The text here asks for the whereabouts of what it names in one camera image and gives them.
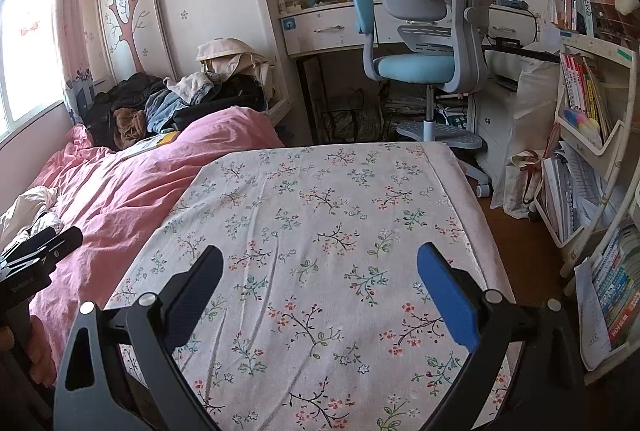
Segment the wooden floor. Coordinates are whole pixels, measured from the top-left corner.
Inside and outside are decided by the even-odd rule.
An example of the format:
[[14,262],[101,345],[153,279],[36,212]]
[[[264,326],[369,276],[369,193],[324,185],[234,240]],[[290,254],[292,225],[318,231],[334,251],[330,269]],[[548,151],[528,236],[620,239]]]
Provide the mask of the wooden floor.
[[524,305],[562,298],[561,255],[542,221],[516,220],[479,200],[516,297]]

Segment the brown cloth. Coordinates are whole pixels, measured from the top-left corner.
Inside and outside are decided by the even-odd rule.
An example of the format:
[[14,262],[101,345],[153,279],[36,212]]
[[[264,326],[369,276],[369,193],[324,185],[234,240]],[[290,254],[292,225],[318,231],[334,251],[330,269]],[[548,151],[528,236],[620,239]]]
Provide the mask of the brown cloth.
[[113,134],[116,146],[121,150],[126,150],[137,141],[145,138],[146,117],[143,110],[132,110],[131,108],[120,108],[113,112],[116,118],[117,131]]

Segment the chair wheel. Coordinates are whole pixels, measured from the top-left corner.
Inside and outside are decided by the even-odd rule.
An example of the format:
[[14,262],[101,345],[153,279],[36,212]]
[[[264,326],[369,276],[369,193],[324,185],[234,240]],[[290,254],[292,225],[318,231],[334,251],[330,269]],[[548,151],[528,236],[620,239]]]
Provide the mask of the chair wheel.
[[476,187],[476,196],[478,198],[487,198],[491,194],[491,186],[489,184],[479,185]]

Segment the chair footrest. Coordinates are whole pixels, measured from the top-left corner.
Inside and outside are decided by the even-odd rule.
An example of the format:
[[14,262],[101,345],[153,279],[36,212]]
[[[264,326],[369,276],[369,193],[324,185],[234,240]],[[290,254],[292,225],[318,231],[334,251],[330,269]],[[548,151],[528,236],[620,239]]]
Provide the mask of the chair footrest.
[[[403,122],[398,124],[396,131],[400,135],[423,142],[424,125],[422,122]],[[478,150],[482,148],[482,137],[462,128],[434,124],[433,134],[436,142],[442,142],[450,148],[462,148],[463,150]]]

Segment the office chair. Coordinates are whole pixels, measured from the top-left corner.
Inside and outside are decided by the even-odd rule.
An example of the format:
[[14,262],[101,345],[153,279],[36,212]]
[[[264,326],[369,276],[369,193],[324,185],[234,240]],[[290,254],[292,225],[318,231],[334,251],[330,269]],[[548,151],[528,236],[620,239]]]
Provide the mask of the office chair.
[[[443,142],[451,148],[478,150],[482,138],[472,132],[434,122],[434,87],[448,94],[466,94],[482,88],[488,69],[481,42],[489,27],[492,0],[382,0],[388,13],[408,23],[398,31],[413,53],[373,59],[375,15],[373,0],[353,0],[364,43],[364,69],[374,81],[392,79],[425,85],[424,122],[398,125],[398,133],[418,141]],[[451,28],[425,22],[443,20],[451,10]],[[489,178],[463,163],[466,175],[478,181],[479,198],[490,194]]]

